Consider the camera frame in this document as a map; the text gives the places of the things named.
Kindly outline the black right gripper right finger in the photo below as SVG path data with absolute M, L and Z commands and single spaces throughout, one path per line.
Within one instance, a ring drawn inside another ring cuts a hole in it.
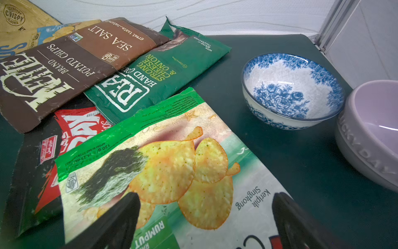
M 284 249 L 341 249 L 342 241 L 307 214 L 289 195 L 276 193 L 274 220 Z

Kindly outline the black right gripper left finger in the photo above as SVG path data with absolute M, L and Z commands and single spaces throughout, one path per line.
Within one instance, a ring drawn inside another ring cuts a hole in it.
M 129 249 L 134 238 L 141 202 L 128 193 L 65 249 Z

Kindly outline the black red Krax chips bag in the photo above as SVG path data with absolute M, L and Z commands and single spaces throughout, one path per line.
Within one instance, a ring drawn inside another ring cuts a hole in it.
M 62 213 L 56 159 L 112 127 L 95 107 L 58 110 L 24 135 L 2 232 L 11 238 Z

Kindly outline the green Chuba cassava chips bag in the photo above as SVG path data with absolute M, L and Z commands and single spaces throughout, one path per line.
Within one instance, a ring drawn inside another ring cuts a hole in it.
M 56 160 L 65 242 L 129 193 L 134 249 L 279 249 L 272 201 L 285 189 L 192 88 Z

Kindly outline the green Real chips bag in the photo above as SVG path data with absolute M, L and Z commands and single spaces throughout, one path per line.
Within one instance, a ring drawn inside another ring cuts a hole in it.
M 169 21 L 160 33 L 170 41 L 85 91 L 113 125 L 174 95 L 231 50 L 216 39 Z

